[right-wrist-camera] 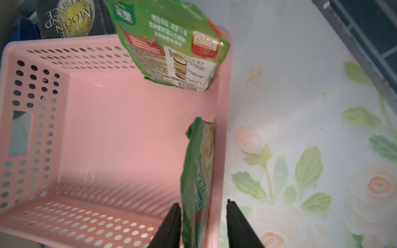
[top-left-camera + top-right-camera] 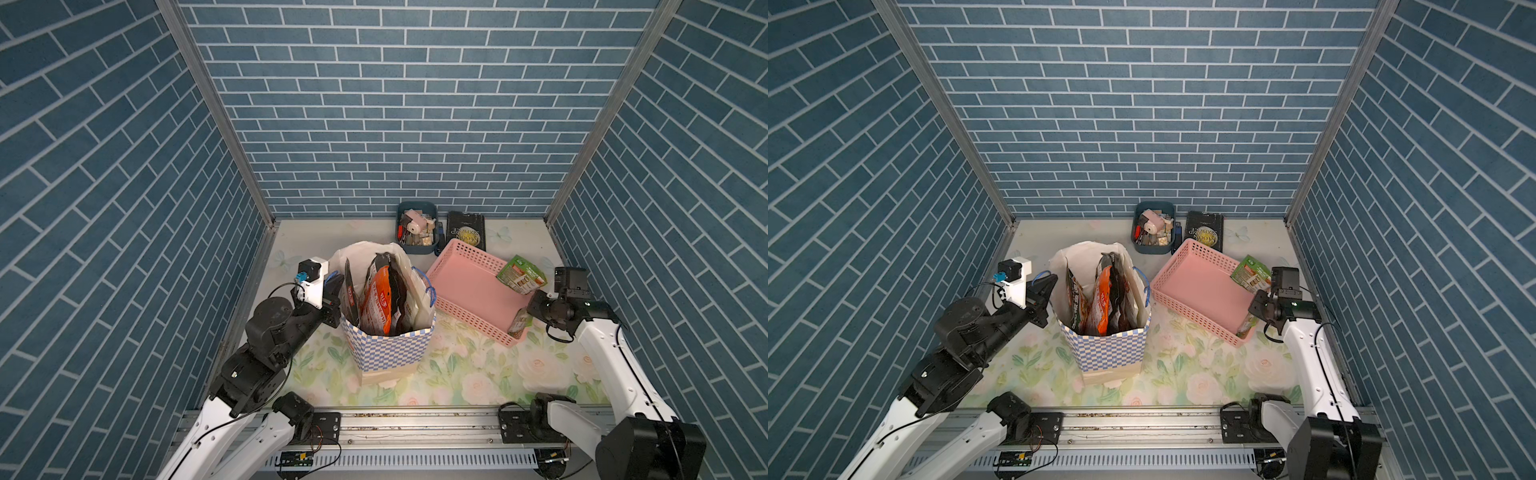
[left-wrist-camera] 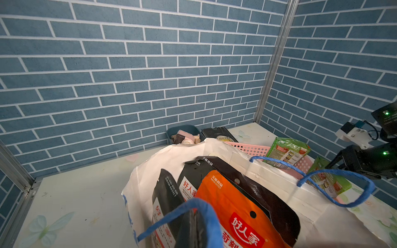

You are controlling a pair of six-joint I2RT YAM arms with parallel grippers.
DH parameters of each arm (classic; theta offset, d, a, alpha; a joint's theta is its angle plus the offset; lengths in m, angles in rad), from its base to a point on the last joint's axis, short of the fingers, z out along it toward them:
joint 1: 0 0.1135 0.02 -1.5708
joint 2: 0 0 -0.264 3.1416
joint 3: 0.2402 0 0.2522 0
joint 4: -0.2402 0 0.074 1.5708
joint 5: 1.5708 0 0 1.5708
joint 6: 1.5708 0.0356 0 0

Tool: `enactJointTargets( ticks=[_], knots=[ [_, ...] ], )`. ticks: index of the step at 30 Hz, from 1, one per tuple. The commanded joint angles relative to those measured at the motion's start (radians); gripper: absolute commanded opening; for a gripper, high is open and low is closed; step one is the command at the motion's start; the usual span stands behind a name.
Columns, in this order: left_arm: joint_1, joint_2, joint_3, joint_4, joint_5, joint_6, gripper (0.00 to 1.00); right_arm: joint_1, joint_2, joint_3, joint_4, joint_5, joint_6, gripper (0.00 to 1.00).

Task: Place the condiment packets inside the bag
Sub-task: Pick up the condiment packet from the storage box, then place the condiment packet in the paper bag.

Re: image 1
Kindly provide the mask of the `green small condiment packet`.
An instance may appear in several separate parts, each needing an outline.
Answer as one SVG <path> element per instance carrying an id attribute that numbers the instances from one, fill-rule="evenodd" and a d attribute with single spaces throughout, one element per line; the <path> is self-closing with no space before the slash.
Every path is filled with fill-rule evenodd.
<path id="1" fill-rule="evenodd" d="M 105 1 L 122 45 L 145 79 L 205 92 L 230 43 L 185 1 Z"/>

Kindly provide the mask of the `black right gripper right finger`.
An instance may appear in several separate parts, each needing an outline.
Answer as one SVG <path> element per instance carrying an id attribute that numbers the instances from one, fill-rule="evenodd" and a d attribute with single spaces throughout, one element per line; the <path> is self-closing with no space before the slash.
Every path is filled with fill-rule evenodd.
<path id="1" fill-rule="evenodd" d="M 227 236 L 230 248 L 264 248 L 238 205 L 227 200 Z"/>

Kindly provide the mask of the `pink plastic basket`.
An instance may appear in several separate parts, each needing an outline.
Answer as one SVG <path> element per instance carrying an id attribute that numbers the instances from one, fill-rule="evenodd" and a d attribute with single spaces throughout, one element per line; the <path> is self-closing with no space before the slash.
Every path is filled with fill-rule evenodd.
<path id="1" fill-rule="evenodd" d="M 216 126 L 205 246 L 219 243 L 232 55 L 209 90 L 146 80 L 117 35 L 9 43 L 1 231 L 55 248 L 143 248 L 174 203 L 196 117 Z"/>

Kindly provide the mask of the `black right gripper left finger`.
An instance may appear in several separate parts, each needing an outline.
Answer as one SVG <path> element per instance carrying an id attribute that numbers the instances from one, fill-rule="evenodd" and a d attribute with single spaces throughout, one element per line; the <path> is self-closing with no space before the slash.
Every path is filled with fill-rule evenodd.
<path id="1" fill-rule="evenodd" d="M 181 230 L 182 210 L 178 203 L 174 203 L 148 248 L 179 248 Z"/>

